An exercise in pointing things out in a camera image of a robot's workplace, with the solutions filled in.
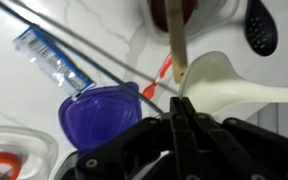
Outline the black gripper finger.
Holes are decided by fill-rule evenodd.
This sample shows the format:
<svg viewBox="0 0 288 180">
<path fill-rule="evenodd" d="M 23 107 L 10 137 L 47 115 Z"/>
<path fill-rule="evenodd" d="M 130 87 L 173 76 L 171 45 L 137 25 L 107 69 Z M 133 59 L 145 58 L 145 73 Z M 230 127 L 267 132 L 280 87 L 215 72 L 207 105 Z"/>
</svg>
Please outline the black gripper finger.
<svg viewBox="0 0 288 180">
<path fill-rule="evenodd" d="M 199 149 L 192 124 L 196 114 L 188 98 L 170 99 L 171 130 L 178 180 L 201 180 Z"/>
</svg>

